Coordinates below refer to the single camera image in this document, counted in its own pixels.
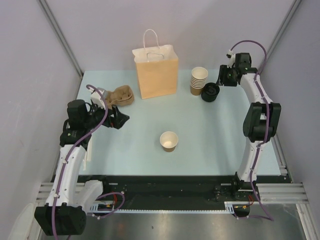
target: gray wall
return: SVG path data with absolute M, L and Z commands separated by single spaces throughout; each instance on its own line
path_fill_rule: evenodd
M 36 0 L 0 1 L 0 239 L 34 202 L 59 153 L 80 80 Z
M 48 0 L 82 70 L 133 70 L 133 49 L 154 29 L 160 45 L 172 44 L 181 69 L 219 69 L 243 39 L 271 45 L 294 0 Z M 156 44 L 152 33 L 146 45 Z M 253 44 L 258 66 L 263 52 Z
M 262 73 L 282 105 L 278 134 L 296 182 L 303 182 L 320 223 L 320 1 L 302 1 Z

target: stack of paper cups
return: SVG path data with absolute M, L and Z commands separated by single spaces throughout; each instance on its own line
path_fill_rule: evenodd
M 191 71 L 190 92 L 198 96 L 206 84 L 208 70 L 204 67 L 197 66 Z

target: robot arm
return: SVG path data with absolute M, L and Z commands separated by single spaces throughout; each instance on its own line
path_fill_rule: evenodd
M 277 132 L 281 106 L 274 103 L 267 95 L 260 82 L 260 75 L 257 69 L 251 67 L 251 56 L 249 53 L 233 54 L 229 51 L 228 65 L 221 65 L 218 84 L 225 86 L 237 86 L 243 88 L 249 102 L 250 108 L 243 123 L 243 134 L 246 137 L 246 146 L 239 170 L 236 172 L 237 189 L 251 189 L 250 174 L 253 170 L 252 181 L 257 179 L 257 170 L 261 154 L 264 150 L 264 137 L 266 133 L 266 113 L 269 105 L 269 127 L 266 142 L 274 137 Z
M 106 97 L 106 90 L 102 88 L 98 88 L 98 90 L 103 97 Z M 91 139 L 91 135 L 88 134 L 104 119 L 106 114 L 105 104 L 96 91 L 91 91 L 90 98 L 89 111 L 87 110 L 87 103 L 81 99 L 73 100 L 67 106 L 68 120 L 65 121 L 60 136 L 60 156 L 53 187 L 45 206 L 37 207 L 34 212 L 35 219 L 47 236 L 53 235 L 52 212 L 54 201 L 56 201 L 54 222 L 57 235 L 80 235 L 86 227 L 86 215 L 90 206 L 104 190 L 101 181 L 90 180 L 85 183 L 79 194 L 75 193 L 79 170 L 86 157 Z M 108 110 L 102 125 L 120 129 L 127 120 L 129 120 L 129 116 L 121 113 L 113 105 L 112 110 Z M 84 136 L 88 137 L 75 146 L 69 158 L 66 159 L 74 144 Z

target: brown paper bag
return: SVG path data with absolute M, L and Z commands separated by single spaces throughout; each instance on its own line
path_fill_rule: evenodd
M 172 45 L 146 47 L 143 35 L 143 48 L 132 50 L 138 85 L 142 99 L 175 94 L 177 91 L 179 59 Z

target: table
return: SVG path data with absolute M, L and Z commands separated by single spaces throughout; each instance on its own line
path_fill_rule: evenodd
M 218 70 L 209 70 L 207 82 L 216 82 Z M 249 102 L 240 87 L 220 87 L 214 102 L 190 93 L 191 70 L 180 70 L 176 94 L 141 99 L 134 70 L 85 71 L 77 98 L 90 102 L 87 84 L 113 91 L 129 85 L 132 105 L 119 107 L 130 116 L 117 130 L 100 127 L 92 135 L 91 161 L 80 175 L 220 176 L 234 175 L 242 161 L 246 138 L 242 132 Z M 160 135 L 173 131 L 179 142 L 163 151 Z M 280 175 L 276 154 L 268 142 L 258 175 Z

